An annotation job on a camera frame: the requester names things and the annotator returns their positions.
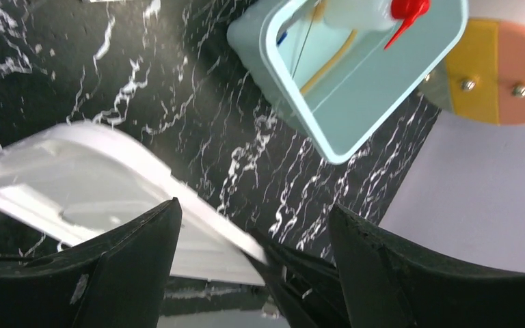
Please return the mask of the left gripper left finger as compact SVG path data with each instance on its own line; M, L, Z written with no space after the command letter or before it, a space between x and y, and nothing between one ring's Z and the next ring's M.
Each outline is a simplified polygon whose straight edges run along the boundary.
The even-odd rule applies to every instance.
M156 327L181 221L173 198L56 254L0 256L0 327Z

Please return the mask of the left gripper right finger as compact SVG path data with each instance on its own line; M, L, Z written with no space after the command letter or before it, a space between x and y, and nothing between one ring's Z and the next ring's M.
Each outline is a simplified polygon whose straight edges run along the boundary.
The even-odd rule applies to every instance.
M353 327L525 327L525 273L440 254L339 205L327 226Z

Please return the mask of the white bin lid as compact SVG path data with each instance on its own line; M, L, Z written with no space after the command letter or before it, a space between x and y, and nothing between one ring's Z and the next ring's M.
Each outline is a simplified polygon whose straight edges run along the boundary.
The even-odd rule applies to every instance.
M176 198L182 227L171 274L261 286L263 248L129 135L58 124L0 152L0 211L75 246Z

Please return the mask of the tan rubber tubing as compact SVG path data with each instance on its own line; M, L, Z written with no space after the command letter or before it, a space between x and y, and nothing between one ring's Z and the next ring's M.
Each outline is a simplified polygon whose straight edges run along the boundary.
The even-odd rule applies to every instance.
M348 35L347 39L343 42L341 47L333 54L333 56L326 61L323 66L317 70L313 76L311 76L308 81L299 89L300 93L305 95L307 94L317 82L334 66L343 55L349 50L354 40L356 39L358 31L353 29Z

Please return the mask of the red-cap wash bottle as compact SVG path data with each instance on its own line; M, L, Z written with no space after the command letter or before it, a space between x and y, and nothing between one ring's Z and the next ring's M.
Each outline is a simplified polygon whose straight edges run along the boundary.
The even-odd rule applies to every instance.
M324 19L332 27L361 31L387 31L398 25L384 46L388 49L430 7L430 0L334 0L326 2Z

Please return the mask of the blue-base funnel tube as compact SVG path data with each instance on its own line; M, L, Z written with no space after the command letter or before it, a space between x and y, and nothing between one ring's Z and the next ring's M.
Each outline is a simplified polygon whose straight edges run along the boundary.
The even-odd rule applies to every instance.
M281 45L281 43L283 43L283 41L285 40L285 38L287 37L287 35L288 35L287 30L285 30L285 31L281 31L281 32L278 34L277 38L276 38L276 44L277 44L278 46Z

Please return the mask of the brown test tube brush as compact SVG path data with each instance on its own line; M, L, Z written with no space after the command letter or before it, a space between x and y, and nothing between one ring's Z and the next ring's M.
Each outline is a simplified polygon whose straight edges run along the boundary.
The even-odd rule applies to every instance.
M304 11L299 13L299 28L295 38L295 49L292 56L291 76L295 78L300 65L306 43L312 31L313 24L320 21L324 13L324 1L313 1L306 4Z

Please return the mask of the light teal plastic bin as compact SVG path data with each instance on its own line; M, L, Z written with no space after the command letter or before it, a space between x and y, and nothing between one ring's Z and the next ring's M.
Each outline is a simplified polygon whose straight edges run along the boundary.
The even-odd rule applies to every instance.
M387 31L361 31L343 57L305 95L299 89L329 60L352 29L313 24L295 78L291 62L299 13L313 1L257 1L227 31L230 46L276 115L309 137L333 164L347 161L456 45L468 20L467 1L430 1L385 49ZM281 43L281 31L288 35Z

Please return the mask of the round orange yellow drawer cabinet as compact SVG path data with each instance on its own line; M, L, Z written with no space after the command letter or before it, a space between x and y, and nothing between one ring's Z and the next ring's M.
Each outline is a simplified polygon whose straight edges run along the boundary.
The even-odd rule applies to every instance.
M438 108L494 125L525 124L525 25L471 18L418 90Z

